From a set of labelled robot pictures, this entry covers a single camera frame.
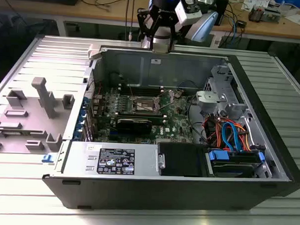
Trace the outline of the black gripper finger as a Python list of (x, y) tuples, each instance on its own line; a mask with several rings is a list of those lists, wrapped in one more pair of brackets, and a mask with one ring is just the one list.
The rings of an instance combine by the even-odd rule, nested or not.
[(159, 17), (159, 44), (163, 49), (166, 49), (166, 53), (170, 53), (178, 41), (178, 34), (176, 32), (176, 22), (172, 17)]
[[(147, 17), (152, 19), (152, 25), (148, 28), (145, 24)], [(144, 38), (149, 39), (148, 48), (153, 49), (154, 36), (158, 28), (160, 27), (161, 15), (157, 10), (145, 10), (140, 9), (137, 13), (137, 19), (139, 23), (140, 34), (139, 38), (143, 42)]]

